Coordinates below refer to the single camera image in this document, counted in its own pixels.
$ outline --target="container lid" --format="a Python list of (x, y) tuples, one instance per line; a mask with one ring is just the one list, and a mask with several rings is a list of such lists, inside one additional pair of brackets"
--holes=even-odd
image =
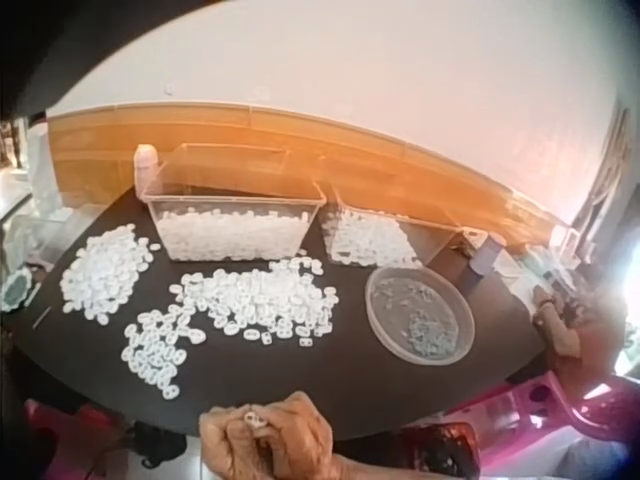
[(427, 268), (379, 268), (366, 287), (369, 323), (394, 355), (417, 365), (450, 365), (473, 345), (475, 323), (458, 290)]
[(158, 151), (153, 145), (141, 143), (133, 155), (133, 163), (136, 167), (152, 167), (158, 164)]

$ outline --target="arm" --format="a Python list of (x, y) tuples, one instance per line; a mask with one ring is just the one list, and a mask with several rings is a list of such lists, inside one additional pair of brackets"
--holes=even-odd
[(563, 357), (580, 358), (580, 337), (575, 330), (567, 328), (560, 319), (556, 308), (544, 304), (539, 311), (544, 332), (551, 342), (553, 350)]
[(437, 473), (374, 467), (354, 462), (339, 455), (334, 455), (334, 462), (338, 466), (339, 475), (337, 478), (339, 480), (429, 480), (453, 478)]

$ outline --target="hand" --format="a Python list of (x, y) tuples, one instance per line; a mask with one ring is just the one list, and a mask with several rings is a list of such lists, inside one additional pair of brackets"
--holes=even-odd
[(278, 479), (339, 479), (333, 432), (306, 394), (296, 392), (284, 402), (253, 405), (251, 410), (269, 423), (255, 430), (254, 437), (271, 448)]
[(547, 301), (553, 301), (553, 297), (549, 294), (545, 289), (541, 286), (536, 285), (533, 288), (533, 303), (536, 308), (540, 308), (540, 306)]
[(260, 457), (250, 428), (243, 420), (249, 407), (212, 408), (200, 415), (202, 460), (225, 480), (266, 480), (266, 463)]

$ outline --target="white wall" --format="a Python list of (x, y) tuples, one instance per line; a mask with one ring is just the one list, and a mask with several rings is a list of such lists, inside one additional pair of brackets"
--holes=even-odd
[(48, 113), (215, 101), (328, 117), (432, 149), (571, 221), (616, 94), (638, 104), (637, 39), (610, 1), (237, 0), (138, 39)]

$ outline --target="person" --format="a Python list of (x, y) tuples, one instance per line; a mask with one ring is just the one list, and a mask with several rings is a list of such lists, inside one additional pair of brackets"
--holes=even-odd
[[(267, 425), (252, 429), (252, 411)], [(267, 406), (213, 408), (200, 416), (202, 460), (224, 480), (426, 480), (439, 474), (374, 467), (333, 453), (331, 427), (303, 392)]]
[(591, 297), (570, 304), (537, 286), (535, 322), (550, 346), (549, 367), (569, 403), (577, 402), (614, 372), (624, 347), (626, 303), (617, 283), (601, 284)]

